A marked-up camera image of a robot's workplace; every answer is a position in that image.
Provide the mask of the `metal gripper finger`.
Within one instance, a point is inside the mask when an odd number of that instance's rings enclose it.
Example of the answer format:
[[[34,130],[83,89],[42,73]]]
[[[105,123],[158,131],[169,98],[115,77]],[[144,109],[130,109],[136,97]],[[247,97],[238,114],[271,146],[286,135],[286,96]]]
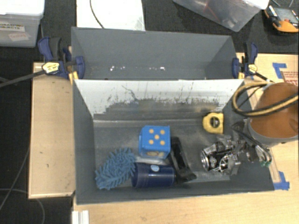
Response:
[[[216,159],[221,159],[229,152],[231,152],[233,148],[234,148],[233,145],[225,145],[224,143],[218,141],[212,144],[211,146],[202,149],[201,157],[203,159],[205,158],[210,159],[211,157],[214,157]]]
[[[225,175],[235,175],[241,162],[235,159],[233,156],[213,157],[204,156],[202,157],[202,166],[207,172],[221,173]]]

